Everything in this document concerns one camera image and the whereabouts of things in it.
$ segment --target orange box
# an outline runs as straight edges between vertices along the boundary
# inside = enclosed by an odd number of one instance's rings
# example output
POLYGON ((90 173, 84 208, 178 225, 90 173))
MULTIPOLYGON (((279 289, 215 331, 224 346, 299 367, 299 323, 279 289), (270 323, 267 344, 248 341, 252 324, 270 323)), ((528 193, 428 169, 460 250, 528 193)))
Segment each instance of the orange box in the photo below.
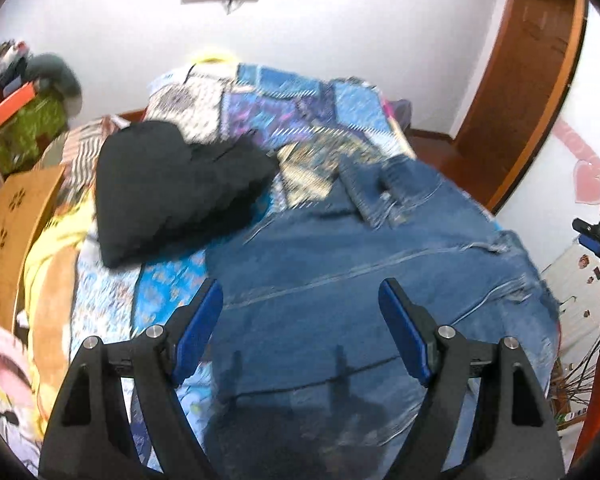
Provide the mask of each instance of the orange box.
POLYGON ((26 83, 0 103, 0 126, 36 96, 33 83, 26 83))

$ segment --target blue fabric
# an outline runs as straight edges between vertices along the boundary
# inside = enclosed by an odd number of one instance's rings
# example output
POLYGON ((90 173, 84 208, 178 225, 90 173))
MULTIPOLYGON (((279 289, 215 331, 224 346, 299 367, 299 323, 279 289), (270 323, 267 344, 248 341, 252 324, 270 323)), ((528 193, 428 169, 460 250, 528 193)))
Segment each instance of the blue fabric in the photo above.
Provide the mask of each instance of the blue fabric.
POLYGON ((227 92, 222 96, 222 134, 252 134, 254 142, 276 150, 290 142, 311 138, 311 127, 293 101, 274 99, 256 92, 227 92))
MULTIPOLYGON (((517 337, 548 383, 558 304, 516 235, 405 156, 368 166, 343 158, 339 173, 327 200, 207 251, 224 291, 212 363, 228 410, 205 447, 229 478, 384 476, 424 398, 379 311, 387 277, 467 338, 517 337)), ((475 393, 448 465, 464 453, 475 393)))
MULTIPOLYGON (((274 193, 263 193, 253 204, 254 221, 260 221, 269 210, 275 210, 276 206, 274 193)), ((135 336, 152 324, 164 325, 176 308, 193 300, 205 278, 205 251, 198 251, 178 260, 144 266, 138 280, 132 334, 135 336)), ((201 444, 204 429, 213 413, 213 392, 212 364, 205 361, 200 362, 195 373, 176 389, 182 411, 201 444)), ((152 451, 135 391, 131 397, 130 413, 131 433, 142 464, 161 470, 155 452, 152 451)))
POLYGON ((368 140, 360 129, 346 128, 336 117, 335 94, 332 83, 320 83, 319 92, 315 95, 297 97, 296 107, 312 126, 325 126, 337 130, 345 130, 361 140, 368 140))
POLYGON ((336 119, 357 130, 390 133, 378 92, 349 82, 333 82, 336 119))
POLYGON ((320 82, 293 72, 282 72, 267 66, 238 65, 238 84, 255 86, 261 94, 291 98, 318 93, 320 82))
POLYGON ((164 325, 176 308, 191 302, 205 278, 205 251, 146 265, 138 281, 133 335, 164 325))

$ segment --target metal screw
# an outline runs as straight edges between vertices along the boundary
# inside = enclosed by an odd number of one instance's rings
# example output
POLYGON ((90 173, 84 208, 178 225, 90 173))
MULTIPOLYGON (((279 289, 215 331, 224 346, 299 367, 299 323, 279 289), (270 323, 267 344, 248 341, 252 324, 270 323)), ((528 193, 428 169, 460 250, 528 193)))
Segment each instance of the metal screw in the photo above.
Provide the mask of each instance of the metal screw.
POLYGON ((87 339, 84 340, 82 346, 91 350, 94 346, 98 344, 98 338, 94 335, 90 335, 87 339))
POLYGON ((518 340, 515 337, 508 335, 508 336, 506 336, 506 338, 504 338, 504 346, 506 346, 507 348, 511 348, 512 350, 515 350, 516 348, 518 348, 520 346, 520 343, 518 342, 518 340))
POLYGON ((445 339, 451 339, 456 335, 456 329, 449 325, 438 327, 438 333, 445 339))
POLYGON ((146 329, 146 334, 153 339, 155 339, 156 337, 160 337, 162 335, 162 332, 164 332, 164 329, 161 325, 151 325, 149 328, 146 329))

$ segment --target wooden door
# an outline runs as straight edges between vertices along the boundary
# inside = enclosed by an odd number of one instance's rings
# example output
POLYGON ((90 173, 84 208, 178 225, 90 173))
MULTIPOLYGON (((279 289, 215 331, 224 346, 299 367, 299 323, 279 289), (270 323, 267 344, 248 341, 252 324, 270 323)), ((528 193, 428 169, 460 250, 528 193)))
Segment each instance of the wooden door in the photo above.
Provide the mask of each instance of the wooden door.
POLYGON ((548 133, 573 72, 581 14, 576 0, 507 1, 484 78, 454 141, 484 176, 484 192, 475 198, 489 209, 506 197, 548 133))

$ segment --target striped cloth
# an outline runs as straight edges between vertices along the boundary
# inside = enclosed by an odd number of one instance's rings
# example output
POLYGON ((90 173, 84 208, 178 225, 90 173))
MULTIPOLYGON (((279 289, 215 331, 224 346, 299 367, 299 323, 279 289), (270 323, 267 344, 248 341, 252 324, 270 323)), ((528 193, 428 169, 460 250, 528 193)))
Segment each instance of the striped cloth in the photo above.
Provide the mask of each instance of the striped cloth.
POLYGON ((71 206, 80 200, 84 190, 93 182, 95 165, 102 143, 118 130, 109 116, 71 130, 62 150, 64 182, 58 195, 58 205, 71 206))

